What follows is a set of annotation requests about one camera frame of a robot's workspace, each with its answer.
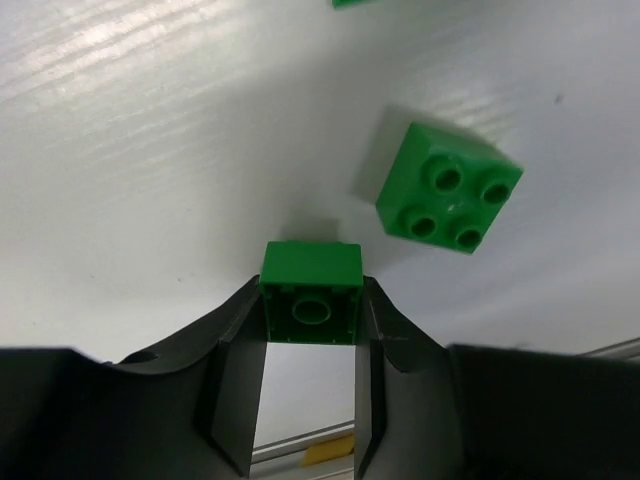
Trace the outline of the green lego with holes bottom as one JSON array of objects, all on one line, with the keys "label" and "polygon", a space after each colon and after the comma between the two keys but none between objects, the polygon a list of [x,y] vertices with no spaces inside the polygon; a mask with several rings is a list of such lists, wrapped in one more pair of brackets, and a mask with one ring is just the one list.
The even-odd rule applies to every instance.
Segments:
[{"label": "green lego with holes bottom", "polygon": [[270,241],[259,287],[272,343],[353,345],[364,275],[361,246]]}]

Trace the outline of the green long lego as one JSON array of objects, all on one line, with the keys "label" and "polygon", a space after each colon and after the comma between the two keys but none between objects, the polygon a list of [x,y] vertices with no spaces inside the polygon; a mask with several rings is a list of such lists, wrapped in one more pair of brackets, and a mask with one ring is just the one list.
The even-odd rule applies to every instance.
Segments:
[{"label": "green long lego", "polygon": [[342,9],[368,3],[370,1],[371,0],[331,0],[331,5],[336,9]]}]

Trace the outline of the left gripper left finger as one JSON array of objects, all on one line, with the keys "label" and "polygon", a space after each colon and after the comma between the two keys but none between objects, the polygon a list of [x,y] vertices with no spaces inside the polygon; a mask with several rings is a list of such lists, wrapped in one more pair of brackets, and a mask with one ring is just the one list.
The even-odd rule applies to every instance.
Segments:
[{"label": "left gripper left finger", "polygon": [[243,479],[266,357],[256,279],[118,363],[1,352],[5,479]]}]

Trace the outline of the green small lego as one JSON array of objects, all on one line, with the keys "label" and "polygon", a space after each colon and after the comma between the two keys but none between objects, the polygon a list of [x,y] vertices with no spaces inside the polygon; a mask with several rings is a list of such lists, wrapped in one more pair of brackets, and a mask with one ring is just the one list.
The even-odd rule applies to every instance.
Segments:
[{"label": "green small lego", "polygon": [[375,203],[377,214],[391,236],[471,254],[523,172],[482,138],[414,121]]}]

